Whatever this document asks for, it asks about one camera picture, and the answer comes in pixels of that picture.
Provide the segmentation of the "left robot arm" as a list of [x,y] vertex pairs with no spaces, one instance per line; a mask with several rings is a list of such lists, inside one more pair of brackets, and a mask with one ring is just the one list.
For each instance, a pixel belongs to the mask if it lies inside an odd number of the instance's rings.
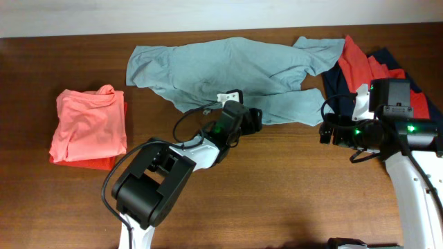
[[170,213],[192,173],[219,164],[241,136],[262,129],[262,111],[229,100],[218,120],[205,124],[187,142],[157,138],[135,147],[111,189],[116,207],[104,205],[121,222],[119,248],[150,248],[156,227]]

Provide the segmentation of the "light blue t-shirt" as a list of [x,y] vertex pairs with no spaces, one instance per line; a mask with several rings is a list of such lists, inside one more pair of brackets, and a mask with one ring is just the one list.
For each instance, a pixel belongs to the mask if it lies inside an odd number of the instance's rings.
[[262,110],[276,125],[322,122],[320,90],[301,88],[307,75],[331,69],[344,39],[299,37],[292,46],[233,37],[185,46],[137,46],[129,58],[126,84],[149,88],[180,111],[203,106],[217,94],[241,90],[244,106]]

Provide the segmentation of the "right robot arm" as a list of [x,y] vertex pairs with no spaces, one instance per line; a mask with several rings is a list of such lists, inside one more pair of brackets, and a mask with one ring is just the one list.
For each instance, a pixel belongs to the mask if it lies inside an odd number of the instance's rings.
[[414,117],[408,80],[373,80],[345,98],[353,116],[322,112],[320,142],[355,150],[351,163],[380,159],[394,186],[403,248],[441,248],[441,128]]

